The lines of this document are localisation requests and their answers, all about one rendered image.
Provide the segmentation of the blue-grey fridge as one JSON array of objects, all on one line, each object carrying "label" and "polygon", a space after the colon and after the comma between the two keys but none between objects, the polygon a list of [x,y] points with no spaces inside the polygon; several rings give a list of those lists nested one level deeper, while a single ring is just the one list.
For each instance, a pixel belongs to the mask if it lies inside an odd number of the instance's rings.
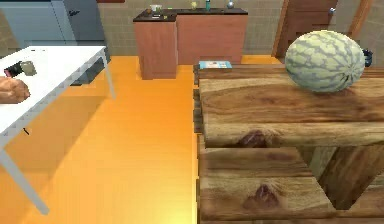
[{"label": "blue-grey fridge", "polygon": [[[97,0],[0,0],[18,48],[106,46]],[[70,10],[79,10],[69,16]]]}]

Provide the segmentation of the dark blue mug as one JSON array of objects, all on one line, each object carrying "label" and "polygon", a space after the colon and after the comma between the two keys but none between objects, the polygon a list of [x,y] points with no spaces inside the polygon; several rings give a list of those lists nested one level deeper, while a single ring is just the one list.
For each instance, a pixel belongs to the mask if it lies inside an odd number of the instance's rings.
[{"label": "dark blue mug", "polygon": [[364,54],[364,57],[365,57],[365,66],[366,67],[370,67],[371,64],[372,64],[373,52],[370,51],[369,49],[363,49],[363,54]]}]

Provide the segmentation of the pale green striped watermelon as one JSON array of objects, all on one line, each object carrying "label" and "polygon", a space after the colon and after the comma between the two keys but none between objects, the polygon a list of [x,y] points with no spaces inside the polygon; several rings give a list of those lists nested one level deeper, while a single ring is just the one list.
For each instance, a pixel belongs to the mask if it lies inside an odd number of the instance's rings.
[{"label": "pale green striped watermelon", "polygon": [[352,86],[365,69],[360,45],[345,34],[317,30],[293,41],[285,68],[298,86],[314,92],[338,92]]}]

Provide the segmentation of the brown cabinet with dark top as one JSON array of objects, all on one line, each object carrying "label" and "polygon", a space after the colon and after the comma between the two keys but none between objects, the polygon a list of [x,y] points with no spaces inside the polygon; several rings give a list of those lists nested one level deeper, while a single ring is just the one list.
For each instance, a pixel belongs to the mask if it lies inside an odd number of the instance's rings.
[{"label": "brown cabinet with dark top", "polygon": [[141,78],[174,79],[179,65],[242,59],[248,12],[241,9],[146,10],[133,19]]}]

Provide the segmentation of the light blue book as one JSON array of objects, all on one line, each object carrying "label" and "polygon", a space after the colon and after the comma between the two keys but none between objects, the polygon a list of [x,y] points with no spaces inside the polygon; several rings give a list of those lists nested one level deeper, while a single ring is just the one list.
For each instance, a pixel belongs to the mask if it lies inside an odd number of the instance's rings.
[{"label": "light blue book", "polygon": [[229,61],[199,61],[200,69],[210,69],[210,68],[232,68],[232,65]]}]

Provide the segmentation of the brown wooden room door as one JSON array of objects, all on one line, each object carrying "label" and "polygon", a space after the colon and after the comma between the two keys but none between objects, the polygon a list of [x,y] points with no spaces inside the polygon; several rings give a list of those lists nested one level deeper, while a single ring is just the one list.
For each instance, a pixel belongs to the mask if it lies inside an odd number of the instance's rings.
[{"label": "brown wooden room door", "polygon": [[[276,36],[271,55],[278,59],[285,57],[288,46],[300,35],[315,30],[333,29],[337,18],[337,4],[340,0],[283,0]],[[368,16],[374,0],[358,0],[356,10],[349,10],[352,21],[343,34],[356,39]],[[336,12],[331,15],[329,9]]]}]

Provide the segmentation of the white table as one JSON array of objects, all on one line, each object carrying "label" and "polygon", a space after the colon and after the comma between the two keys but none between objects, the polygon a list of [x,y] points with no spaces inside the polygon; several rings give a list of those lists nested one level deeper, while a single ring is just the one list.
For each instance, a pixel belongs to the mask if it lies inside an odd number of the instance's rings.
[{"label": "white table", "polygon": [[105,46],[29,46],[0,59],[0,68],[32,61],[36,69],[34,76],[24,73],[17,76],[28,86],[31,96],[18,104],[0,105],[0,164],[43,215],[49,213],[49,208],[7,154],[5,146],[99,58],[103,60],[109,89],[115,97],[105,49]]}]

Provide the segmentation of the brown bread loaf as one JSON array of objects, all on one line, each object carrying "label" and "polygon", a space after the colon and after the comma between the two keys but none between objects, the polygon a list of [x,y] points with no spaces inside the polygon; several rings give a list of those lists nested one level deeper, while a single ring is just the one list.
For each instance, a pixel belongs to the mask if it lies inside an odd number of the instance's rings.
[{"label": "brown bread loaf", "polygon": [[17,104],[30,96],[28,86],[19,79],[0,77],[0,104]]}]

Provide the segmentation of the brown wooden table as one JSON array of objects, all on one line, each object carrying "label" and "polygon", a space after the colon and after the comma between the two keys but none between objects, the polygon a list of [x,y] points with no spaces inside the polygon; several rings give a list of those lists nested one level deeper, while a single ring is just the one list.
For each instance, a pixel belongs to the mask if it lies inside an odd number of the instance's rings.
[{"label": "brown wooden table", "polygon": [[329,149],[318,182],[339,210],[384,171],[383,69],[333,93],[299,87],[280,64],[193,71],[208,147]]}]

